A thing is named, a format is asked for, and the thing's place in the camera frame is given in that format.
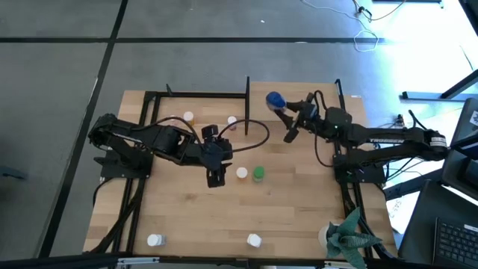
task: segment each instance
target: green plant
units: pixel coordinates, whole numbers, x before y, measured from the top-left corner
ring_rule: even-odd
[[[356,208],[344,220],[340,226],[329,223],[326,233],[327,258],[334,258],[341,254],[357,269],[365,269],[365,261],[359,252],[359,248],[371,247],[382,241],[372,235],[356,232],[357,223],[360,218],[360,208]]]

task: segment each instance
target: blue object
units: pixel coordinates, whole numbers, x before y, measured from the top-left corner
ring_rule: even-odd
[[[271,111],[281,110],[285,111],[287,102],[284,97],[278,92],[270,92],[266,96],[267,107]]]

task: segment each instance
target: white bottle cap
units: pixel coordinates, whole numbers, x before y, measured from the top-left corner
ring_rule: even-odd
[[[191,112],[191,111],[186,111],[186,112],[184,113],[184,116],[183,116],[182,118],[183,118],[185,121],[189,122],[189,121],[193,120],[194,114],[193,114],[193,112]]]
[[[150,235],[148,236],[148,245],[150,247],[161,246],[164,244],[164,239],[163,235]]]
[[[236,175],[238,175],[239,179],[245,179],[247,177],[247,169],[244,167],[239,167],[236,170]]]
[[[260,247],[262,243],[262,238],[256,234],[250,234],[247,238],[247,243],[253,247]]]
[[[227,124],[235,123],[237,121],[238,119],[234,116],[230,116],[229,118],[227,118]]]

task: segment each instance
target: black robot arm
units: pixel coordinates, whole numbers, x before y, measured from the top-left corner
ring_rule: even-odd
[[[299,129],[305,129],[319,137],[330,141],[336,140],[342,146],[350,148],[346,155],[337,156],[335,166],[358,168],[413,157],[419,157],[425,161],[440,161],[447,156],[445,137],[437,131],[416,127],[410,129],[369,129],[352,123],[352,116],[340,108],[325,107],[325,117],[321,118],[318,113],[318,102],[316,101],[315,105],[312,104],[313,93],[309,93],[305,101],[284,101],[283,107],[278,107],[274,103],[275,100],[270,98],[273,94],[277,95],[278,93],[270,93],[266,101],[269,108],[282,120],[288,130],[284,142],[291,143],[298,135]],[[286,115],[285,111],[287,109],[296,112],[297,117],[294,119]],[[364,143],[397,145],[371,151],[356,148]]]
[[[208,186],[214,188],[225,184],[224,175],[230,163],[223,164],[222,161],[232,159],[232,145],[217,133],[216,125],[204,127],[204,143],[201,143],[196,133],[175,126],[153,124],[141,127],[106,114],[96,121],[88,137],[98,148],[112,148],[119,155],[120,165],[131,170],[141,170],[142,166],[148,165],[145,152],[177,165],[205,167]],[[106,161],[104,158],[95,160],[100,164]]]

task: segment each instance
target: plant pot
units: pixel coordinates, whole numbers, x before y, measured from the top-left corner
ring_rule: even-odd
[[[322,227],[319,231],[319,243],[323,249],[327,251],[327,231],[329,230],[329,225]]]

